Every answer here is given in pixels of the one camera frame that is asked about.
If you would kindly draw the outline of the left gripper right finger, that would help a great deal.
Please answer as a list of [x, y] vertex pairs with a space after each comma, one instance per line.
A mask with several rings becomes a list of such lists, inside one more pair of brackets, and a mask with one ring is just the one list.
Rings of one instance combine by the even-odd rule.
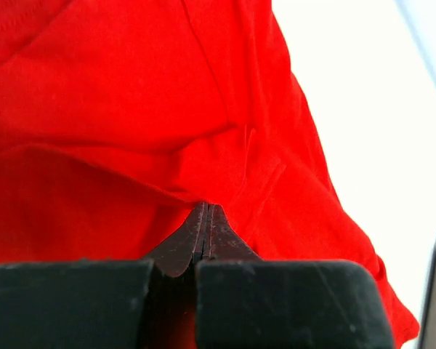
[[196, 265], [199, 348], [393, 348], [371, 274], [346, 260], [263, 261], [209, 208]]

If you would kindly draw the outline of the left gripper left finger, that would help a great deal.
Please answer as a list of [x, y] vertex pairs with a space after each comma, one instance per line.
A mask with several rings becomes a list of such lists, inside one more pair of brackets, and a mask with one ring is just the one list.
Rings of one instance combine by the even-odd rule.
[[139, 260], [0, 265], [0, 348], [194, 348], [207, 213]]

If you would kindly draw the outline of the red t-shirt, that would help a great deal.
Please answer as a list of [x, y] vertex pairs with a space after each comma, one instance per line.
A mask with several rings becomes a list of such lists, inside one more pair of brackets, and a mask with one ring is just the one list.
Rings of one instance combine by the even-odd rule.
[[374, 277], [269, 1], [0, 1], [0, 263], [137, 259], [199, 201], [270, 260]]

